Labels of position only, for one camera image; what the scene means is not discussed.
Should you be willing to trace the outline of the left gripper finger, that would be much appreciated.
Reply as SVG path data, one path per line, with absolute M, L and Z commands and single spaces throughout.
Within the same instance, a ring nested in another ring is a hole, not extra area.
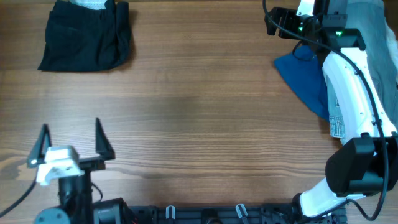
M 45 153 L 52 146 L 50 130 L 47 124 L 42 125 L 39 137 L 27 158 L 27 167 L 36 168 L 45 163 Z
M 101 121 L 96 118 L 95 122 L 95 151 L 104 160 L 115 159 L 115 151 L 105 135 Z

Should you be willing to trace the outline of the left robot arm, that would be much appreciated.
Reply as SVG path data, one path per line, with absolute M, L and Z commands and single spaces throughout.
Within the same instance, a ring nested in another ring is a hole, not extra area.
M 28 158 L 28 168 L 36 168 L 35 181 L 41 186 L 58 181 L 60 205 L 42 210 L 35 223 L 138 223 L 134 212 L 122 198 L 94 202 L 95 184 L 91 173 L 106 168 L 115 152 L 101 121 L 95 122 L 96 157 L 83 158 L 73 146 L 52 146 L 49 127 L 44 124 Z

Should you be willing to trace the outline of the black shorts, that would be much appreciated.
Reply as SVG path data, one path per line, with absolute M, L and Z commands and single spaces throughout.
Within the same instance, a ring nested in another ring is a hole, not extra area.
M 107 0 L 104 9 L 57 1 L 49 12 L 38 67 L 46 72 L 99 72 L 131 55 L 129 3 Z

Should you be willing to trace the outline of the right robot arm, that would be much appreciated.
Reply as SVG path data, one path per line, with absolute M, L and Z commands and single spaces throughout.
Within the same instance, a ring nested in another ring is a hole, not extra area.
M 377 95 L 360 31 L 347 27 L 346 1 L 302 1 L 265 12 L 269 35 L 309 45 L 340 104 L 345 141 L 326 162 L 325 178 L 279 210 L 286 223 L 328 222 L 345 205 L 378 195 L 369 221 L 397 182 L 397 130 Z

